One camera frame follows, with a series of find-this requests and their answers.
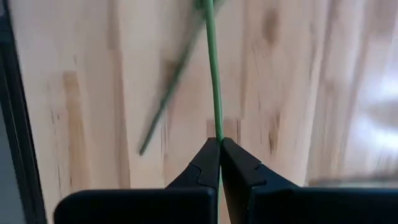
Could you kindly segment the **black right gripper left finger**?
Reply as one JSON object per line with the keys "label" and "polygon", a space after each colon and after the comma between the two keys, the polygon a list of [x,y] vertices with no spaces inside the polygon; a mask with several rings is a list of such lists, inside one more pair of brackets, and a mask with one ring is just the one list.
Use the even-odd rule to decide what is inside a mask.
{"label": "black right gripper left finger", "polygon": [[219,164],[209,138],[165,188],[82,190],[57,205],[54,224],[217,224]]}

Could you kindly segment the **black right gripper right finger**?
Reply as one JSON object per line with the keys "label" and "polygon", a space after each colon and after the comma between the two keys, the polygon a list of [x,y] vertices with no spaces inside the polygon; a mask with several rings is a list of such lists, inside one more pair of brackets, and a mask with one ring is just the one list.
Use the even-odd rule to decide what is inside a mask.
{"label": "black right gripper right finger", "polygon": [[299,187],[230,138],[221,170],[231,224],[398,224],[398,189]]}

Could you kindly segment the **black tulip light green stem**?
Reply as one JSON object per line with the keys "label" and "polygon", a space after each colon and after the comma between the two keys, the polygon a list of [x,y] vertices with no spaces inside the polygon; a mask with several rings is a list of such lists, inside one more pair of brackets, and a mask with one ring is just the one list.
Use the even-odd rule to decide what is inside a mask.
{"label": "black tulip light green stem", "polygon": [[220,72],[218,51],[216,44],[215,4],[214,0],[195,0],[195,9],[200,11],[202,20],[206,22],[206,38],[208,43],[208,58],[210,62],[215,136],[217,141],[218,162],[221,158],[221,145],[224,138],[223,132],[223,107],[221,98]]}

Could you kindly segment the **black aluminium table frame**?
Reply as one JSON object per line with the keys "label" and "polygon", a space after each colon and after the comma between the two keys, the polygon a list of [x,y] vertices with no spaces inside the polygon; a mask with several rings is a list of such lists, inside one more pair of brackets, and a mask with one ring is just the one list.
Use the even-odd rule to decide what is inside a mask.
{"label": "black aluminium table frame", "polygon": [[0,106],[26,224],[47,224],[9,0],[0,0]]}

